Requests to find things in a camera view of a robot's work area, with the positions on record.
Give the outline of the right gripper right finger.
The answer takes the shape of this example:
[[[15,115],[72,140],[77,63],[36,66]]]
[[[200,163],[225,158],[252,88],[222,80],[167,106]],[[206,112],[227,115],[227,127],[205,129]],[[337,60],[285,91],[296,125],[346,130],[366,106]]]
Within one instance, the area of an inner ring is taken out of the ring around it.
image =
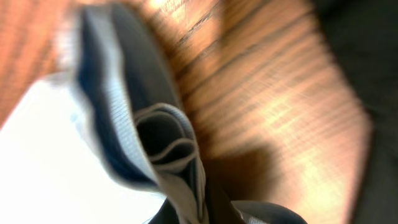
[[[206,180],[205,202],[211,224],[307,224],[299,214],[278,204],[232,201],[213,179]]]

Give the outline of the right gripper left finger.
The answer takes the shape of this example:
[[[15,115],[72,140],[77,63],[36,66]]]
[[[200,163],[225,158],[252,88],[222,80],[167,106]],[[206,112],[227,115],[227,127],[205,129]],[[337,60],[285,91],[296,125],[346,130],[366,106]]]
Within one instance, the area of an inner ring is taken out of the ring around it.
[[[179,224],[177,212],[168,199],[148,224]]]

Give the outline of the light blue t-shirt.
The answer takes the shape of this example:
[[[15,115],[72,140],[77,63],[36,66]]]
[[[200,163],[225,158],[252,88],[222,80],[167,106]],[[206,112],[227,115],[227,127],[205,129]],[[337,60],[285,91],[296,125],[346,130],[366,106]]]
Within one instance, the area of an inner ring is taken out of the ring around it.
[[[1,129],[1,222],[149,223],[168,199],[210,223],[195,132],[137,16],[83,6],[59,46]]]

